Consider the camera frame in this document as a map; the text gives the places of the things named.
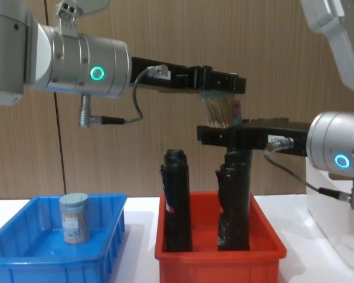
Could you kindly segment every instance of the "red plastic bin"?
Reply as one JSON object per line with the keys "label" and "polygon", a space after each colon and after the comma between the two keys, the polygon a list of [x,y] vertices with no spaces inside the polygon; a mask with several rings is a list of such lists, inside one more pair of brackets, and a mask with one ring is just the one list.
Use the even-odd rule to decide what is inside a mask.
{"label": "red plastic bin", "polygon": [[218,252],[217,192],[191,193],[192,252],[165,252],[165,197],[160,196],[155,257],[160,283],[277,283],[286,247],[254,197],[250,199],[250,251]]}

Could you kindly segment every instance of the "gray cable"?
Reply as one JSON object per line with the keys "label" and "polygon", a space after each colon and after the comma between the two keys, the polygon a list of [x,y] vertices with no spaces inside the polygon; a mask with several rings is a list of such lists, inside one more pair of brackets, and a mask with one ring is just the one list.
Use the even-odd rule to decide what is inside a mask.
{"label": "gray cable", "polygon": [[135,109],[137,111],[137,113],[139,114],[139,117],[137,118],[133,118],[133,119],[130,119],[130,120],[125,120],[124,122],[125,123],[134,123],[134,122],[138,122],[138,121],[141,121],[143,120],[143,112],[141,111],[138,103],[137,103],[137,99],[136,99],[136,90],[137,90],[137,87],[140,83],[140,81],[148,74],[148,69],[145,69],[144,71],[142,71],[137,77],[136,77],[136,80],[134,82],[134,85],[133,85],[133,88],[132,88],[132,101],[134,103],[134,106],[135,106]]}
{"label": "gray cable", "polygon": [[264,157],[265,159],[271,163],[272,165],[274,165],[275,167],[278,167],[279,169],[287,172],[288,174],[290,174],[291,176],[293,176],[295,179],[297,179],[300,183],[306,185],[307,187],[310,187],[311,189],[313,189],[315,192],[319,192],[318,188],[312,186],[310,183],[308,183],[306,180],[304,180],[302,177],[296,175],[294,172],[292,172],[290,169],[284,167],[283,165],[273,161],[270,159],[270,157],[268,157],[265,153],[264,153]]}

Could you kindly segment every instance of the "wood paneling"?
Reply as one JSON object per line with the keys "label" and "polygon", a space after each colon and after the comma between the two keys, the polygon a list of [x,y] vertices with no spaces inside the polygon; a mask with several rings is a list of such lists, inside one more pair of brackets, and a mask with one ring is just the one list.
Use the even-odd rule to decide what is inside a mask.
{"label": "wood paneling", "polygon": [[[43,1],[29,0],[45,24]],[[14,106],[0,106],[0,199],[63,193],[54,96],[25,90]]]}
{"label": "wood paneling", "polygon": [[[50,12],[58,1],[48,0]],[[211,65],[246,77],[244,117],[309,122],[322,111],[354,111],[354,93],[342,85],[329,44],[309,30],[298,0],[114,0],[80,28],[123,40],[138,57]],[[191,189],[216,190],[214,172],[225,150],[196,140],[196,126],[205,123],[199,96],[149,90],[138,96],[141,123],[85,130],[77,127],[79,97],[58,95],[67,191],[158,195],[159,165],[173,147],[188,155]],[[92,111],[136,115],[129,94],[94,100]],[[305,175],[303,158],[272,157]],[[254,154],[251,186],[256,194],[305,191],[260,152]]]}

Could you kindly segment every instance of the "white table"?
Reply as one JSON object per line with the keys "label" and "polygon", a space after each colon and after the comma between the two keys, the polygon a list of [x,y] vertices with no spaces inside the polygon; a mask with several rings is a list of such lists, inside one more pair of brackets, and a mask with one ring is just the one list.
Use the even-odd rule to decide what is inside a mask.
{"label": "white table", "polygon": [[[305,195],[256,199],[287,248],[287,257],[280,261],[280,283],[354,283],[354,269],[343,263],[315,224]],[[27,202],[0,200],[0,227]],[[159,198],[127,200],[124,245],[110,282],[159,282],[159,263],[154,257],[158,207]]]}

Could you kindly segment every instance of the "black cylindrical object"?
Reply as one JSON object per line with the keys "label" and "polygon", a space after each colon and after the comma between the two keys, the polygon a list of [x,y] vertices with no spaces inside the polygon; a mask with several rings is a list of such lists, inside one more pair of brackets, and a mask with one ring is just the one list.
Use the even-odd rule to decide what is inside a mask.
{"label": "black cylindrical object", "polygon": [[191,251],[189,167],[183,150],[168,150],[160,171],[166,200],[166,251]]}
{"label": "black cylindrical object", "polygon": [[221,205],[219,251],[249,250],[250,163],[251,152],[231,152],[216,171]]}

